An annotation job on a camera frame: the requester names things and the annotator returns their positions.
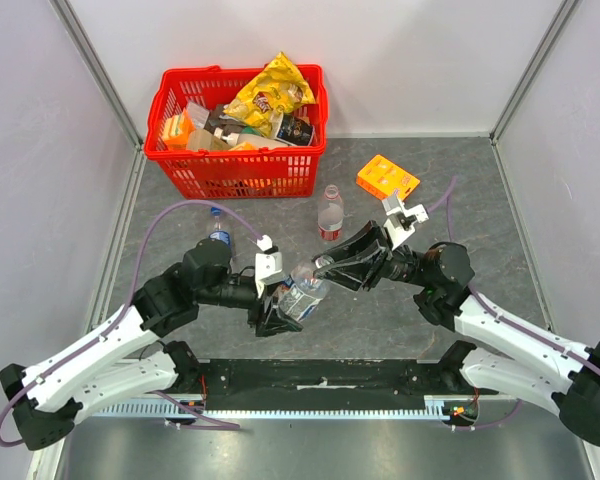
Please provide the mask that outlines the clear bottle red label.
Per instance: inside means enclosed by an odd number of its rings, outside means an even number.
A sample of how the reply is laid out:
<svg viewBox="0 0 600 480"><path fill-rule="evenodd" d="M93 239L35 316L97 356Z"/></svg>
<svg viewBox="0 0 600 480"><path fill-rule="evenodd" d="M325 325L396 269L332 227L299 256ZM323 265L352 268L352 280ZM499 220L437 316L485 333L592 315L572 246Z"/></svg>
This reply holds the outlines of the clear bottle red label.
<svg viewBox="0 0 600 480"><path fill-rule="evenodd" d="M324 241L340 237L344 221L344 205L339 188L330 184L325 187L318 204L318 228Z"/></svg>

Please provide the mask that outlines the beige pump bottle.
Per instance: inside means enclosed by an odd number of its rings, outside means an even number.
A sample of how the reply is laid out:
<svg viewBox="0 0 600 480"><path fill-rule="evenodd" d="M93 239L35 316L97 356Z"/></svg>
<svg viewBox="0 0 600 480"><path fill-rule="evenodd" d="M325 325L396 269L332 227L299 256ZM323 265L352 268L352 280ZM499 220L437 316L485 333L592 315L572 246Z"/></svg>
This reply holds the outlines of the beige pump bottle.
<svg viewBox="0 0 600 480"><path fill-rule="evenodd" d="M261 148L287 148L288 145L277 140L249 133L232 133L225 136L211 134L204 129L195 130L186 147L189 151L244 151Z"/></svg>

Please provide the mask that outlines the orange cardboard box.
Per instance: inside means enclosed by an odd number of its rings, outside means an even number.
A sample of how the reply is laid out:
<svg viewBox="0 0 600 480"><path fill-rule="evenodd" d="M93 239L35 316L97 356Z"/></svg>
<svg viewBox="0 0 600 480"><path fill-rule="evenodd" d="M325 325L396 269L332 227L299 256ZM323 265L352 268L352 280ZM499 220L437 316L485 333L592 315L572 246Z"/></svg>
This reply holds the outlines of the orange cardboard box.
<svg viewBox="0 0 600 480"><path fill-rule="evenodd" d="M419 186L420 180L386 157L375 155L357 173L356 184L377 199L396 194L404 201Z"/></svg>

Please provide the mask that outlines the yellow chips bag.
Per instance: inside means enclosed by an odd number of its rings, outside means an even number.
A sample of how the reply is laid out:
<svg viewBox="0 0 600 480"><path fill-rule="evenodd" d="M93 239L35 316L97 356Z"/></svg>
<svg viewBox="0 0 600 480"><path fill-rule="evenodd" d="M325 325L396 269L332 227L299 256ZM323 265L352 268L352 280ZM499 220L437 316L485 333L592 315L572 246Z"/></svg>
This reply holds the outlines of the yellow chips bag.
<svg viewBox="0 0 600 480"><path fill-rule="evenodd" d="M275 120L315 103L315 95L299 68L279 52L236 94L223 112L269 136Z"/></svg>

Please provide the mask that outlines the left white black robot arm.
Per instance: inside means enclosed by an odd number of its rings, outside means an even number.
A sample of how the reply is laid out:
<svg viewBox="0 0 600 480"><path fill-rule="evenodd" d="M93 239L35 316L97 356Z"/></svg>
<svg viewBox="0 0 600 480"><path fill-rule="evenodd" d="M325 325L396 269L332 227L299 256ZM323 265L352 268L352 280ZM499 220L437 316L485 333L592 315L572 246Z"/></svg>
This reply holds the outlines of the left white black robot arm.
<svg viewBox="0 0 600 480"><path fill-rule="evenodd" d="M276 247L257 254L253 275L231 269L231 250L206 238L161 275L134 288L129 303L60 353L36 365L0 371L19 439L28 450L65 438L90 415L129 397L154 391L192 392L202 386L201 364L184 341L120 365L127 355L162 343L198 317L202 305L241 309L259 337L299 332L299 322L278 315L274 292L282 283Z"/></svg>

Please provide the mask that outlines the small bottle white cap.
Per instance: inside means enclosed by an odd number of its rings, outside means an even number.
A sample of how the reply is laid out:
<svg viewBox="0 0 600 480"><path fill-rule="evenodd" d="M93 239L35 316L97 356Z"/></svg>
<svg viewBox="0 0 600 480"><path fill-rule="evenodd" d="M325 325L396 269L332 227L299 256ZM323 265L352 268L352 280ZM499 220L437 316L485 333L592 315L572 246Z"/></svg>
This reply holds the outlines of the small bottle white cap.
<svg viewBox="0 0 600 480"><path fill-rule="evenodd" d="M330 283L314 276L314 271L333 263L327 255L300 262L278 289L278 312L302 322L326 298Z"/></svg>

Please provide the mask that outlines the clear bottle blue label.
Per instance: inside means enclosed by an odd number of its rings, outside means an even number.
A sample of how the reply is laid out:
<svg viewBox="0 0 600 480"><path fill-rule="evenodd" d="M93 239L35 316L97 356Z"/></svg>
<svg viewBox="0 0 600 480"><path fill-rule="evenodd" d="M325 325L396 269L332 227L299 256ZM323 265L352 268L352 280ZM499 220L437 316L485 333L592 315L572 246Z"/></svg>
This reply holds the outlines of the clear bottle blue label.
<svg viewBox="0 0 600 480"><path fill-rule="evenodd" d="M225 243L231 251L231 261L236 258L233 227L226 212L217 207L210 208L208 237Z"/></svg>

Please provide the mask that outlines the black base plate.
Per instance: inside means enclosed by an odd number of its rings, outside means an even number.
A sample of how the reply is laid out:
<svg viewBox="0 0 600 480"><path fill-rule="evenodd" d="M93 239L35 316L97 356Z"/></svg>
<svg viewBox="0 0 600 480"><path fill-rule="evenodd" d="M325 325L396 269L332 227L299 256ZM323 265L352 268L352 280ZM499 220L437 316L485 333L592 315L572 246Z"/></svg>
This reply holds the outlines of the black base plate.
<svg viewBox="0 0 600 480"><path fill-rule="evenodd" d="M205 394L213 410L318 410L420 408L426 396L471 398L475 389L451 361L212 359L166 393Z"/></svg>

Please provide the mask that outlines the brown snack packet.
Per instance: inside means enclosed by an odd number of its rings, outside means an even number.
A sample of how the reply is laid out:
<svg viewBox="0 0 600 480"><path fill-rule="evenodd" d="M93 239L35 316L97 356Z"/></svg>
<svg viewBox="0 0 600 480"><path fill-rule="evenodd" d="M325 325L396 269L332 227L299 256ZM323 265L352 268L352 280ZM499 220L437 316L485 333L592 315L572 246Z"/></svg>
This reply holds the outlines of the brown snack packet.
<svg viewBox="0 0 600 480"><path fill-rule="evenodd" d="M216 130L221 131L221 136L232 133L241 133L247 125L224 112L224 105L217 105L208 115L204 128L211 134L216 134Z"/></svg>

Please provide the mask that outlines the black instant noodle cup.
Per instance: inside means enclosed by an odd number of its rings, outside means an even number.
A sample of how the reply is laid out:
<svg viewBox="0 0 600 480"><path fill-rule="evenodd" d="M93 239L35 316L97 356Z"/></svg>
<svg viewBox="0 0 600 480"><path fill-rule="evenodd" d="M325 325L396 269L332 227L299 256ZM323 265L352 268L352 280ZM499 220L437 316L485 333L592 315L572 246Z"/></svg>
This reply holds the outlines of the black instant noodle cup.
<svg viewBox="0 0 600 480"><path fill-rule="evenodd" d="M273 123L271 138L291 146L310 146L315 129L302 118L291 114L280 115Z"/></svg>

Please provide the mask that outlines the red plastic shopping basket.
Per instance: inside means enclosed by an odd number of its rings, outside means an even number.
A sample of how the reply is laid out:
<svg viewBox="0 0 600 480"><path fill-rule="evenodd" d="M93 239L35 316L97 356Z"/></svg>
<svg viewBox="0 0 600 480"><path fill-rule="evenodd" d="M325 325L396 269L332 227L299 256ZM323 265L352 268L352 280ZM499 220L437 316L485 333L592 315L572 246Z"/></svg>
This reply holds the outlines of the red plastic shopping basket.
<svg viewBox="0 0 600 480"><path fill-rule="evenodd" d="M294 114L314 127L309 147L207 151L167 149L161 139L164 122L190 102L207 109L229 103L259 72L257 68L176 68L163 73L149 110L144 154L155 162L186 199L286 198L313 194L320 157L326 149L329 116L323 70L300 64L316 103Z"/></svg>

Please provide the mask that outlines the clear plastic packet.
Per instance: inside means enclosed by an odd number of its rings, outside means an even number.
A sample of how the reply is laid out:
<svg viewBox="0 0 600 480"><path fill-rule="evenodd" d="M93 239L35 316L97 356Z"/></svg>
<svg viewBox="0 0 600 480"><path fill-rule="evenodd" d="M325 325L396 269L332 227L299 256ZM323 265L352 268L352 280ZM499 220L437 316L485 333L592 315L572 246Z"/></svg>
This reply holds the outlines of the clear plastic packet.
<svg viewBox="0 0 600 480"><path fill-rule="evenodd" d="M194 101L188 102L186 113L196 129L203 129L210 116L210 111L207 108Z"/></svg>

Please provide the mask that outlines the orange yellow sponge pack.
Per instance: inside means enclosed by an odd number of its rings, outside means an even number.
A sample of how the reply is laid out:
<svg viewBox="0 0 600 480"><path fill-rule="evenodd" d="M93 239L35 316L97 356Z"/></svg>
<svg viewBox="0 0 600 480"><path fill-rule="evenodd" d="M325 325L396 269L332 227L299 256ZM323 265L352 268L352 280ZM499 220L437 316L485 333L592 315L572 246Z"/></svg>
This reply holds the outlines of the orange yellow sponge pack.
<svg viewBox="0 0 600 480"><path fill-rule="evenodd" d="M169 117L163 125L161 140L169 151L185 150L189 136L195 131L195 125L188 112L182 112Z"/></svg>

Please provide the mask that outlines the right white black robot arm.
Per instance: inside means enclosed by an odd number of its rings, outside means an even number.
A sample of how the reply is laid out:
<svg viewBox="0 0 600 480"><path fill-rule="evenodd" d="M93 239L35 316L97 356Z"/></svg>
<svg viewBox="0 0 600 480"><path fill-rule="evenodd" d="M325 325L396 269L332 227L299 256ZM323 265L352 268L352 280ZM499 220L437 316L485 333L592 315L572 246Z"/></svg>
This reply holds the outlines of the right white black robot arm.
<svg viewBox="0 0 600 480"><path fill-rule="evenodd" d="M445 391L472 386L515 397L600 447L600 341L591 347L561 337L478 293L465 246L438 242L417 252L370 221L312 261L316 278L351 291L370 290L382 279L418 286L413 300L427 322L474 339L474 345L454 347L459 359L438 368Z"/></svg>

